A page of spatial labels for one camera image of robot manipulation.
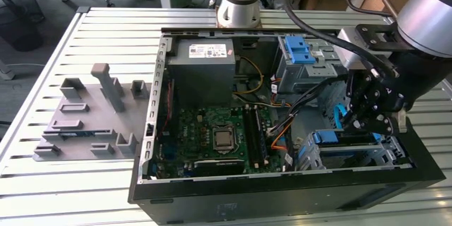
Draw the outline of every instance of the ram slot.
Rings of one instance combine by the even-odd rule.
[[[250,165],[259,168],[269,164],[266,147],[266,134],[261,124],[258,108],[245,108],[243,121],[246,130],[246,141],[249,147]]]

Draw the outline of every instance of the green circuit board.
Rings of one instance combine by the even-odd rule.
[[[271,126],[271,117],[267,107],[259,108],[263,129]],[[235,145],[229,152],[219,152],[214,147],[214,132],[218,128],[234,127]],[[167,178],[189,177],[185,167],[191,162],[207,159],[241,159],[246,163],[245,174],[269,173],[281,171],[279,154],[271,154],[270,164],[265,167],[251,167],[249,161],[249,147],[245,133],[243,108],[203,108],[182,109],[179,112],[177,144],[163,148],[165,154],[174,153],[165,161]]]

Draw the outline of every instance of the table surface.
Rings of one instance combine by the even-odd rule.
[[[314,27],[339,29],[382,24],[377,16],[297,12]],[[265,28],[295,28],[282,11],[263,11]],[[31,94],[0,142],[0,224],[155,225],[127,203],[133,160],[37,162],[31,158],[63,96],[65,78],[98,83],[93,64],[107,62],[122,83],[153,81],[163,27],[215,27],[203,9],[93,8],[77,14]],[[419,136],[447,176],[430,188],[407,192],[365,211],[235,221],[235,225],[452,225],[452,101],[442,86],[421,97],[410,112]]]

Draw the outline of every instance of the motherboard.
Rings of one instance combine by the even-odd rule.
[[[165,178],[279,172],[279,153],[270,151],[269,108],[182,109],[178,135],[163,137]]]

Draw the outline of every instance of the trash bin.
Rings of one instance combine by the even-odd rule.
[[[10,7],[11,5],[17,5],[25,8],[30,21],[33,23],[41,23],[42,21],[45,21],[46,16],[37,0],[3,0],[3,2]]]
[[[43,38],[30,21],[27,9],[0,3],[0,37],[18,51],[31,51],[43,45]]]

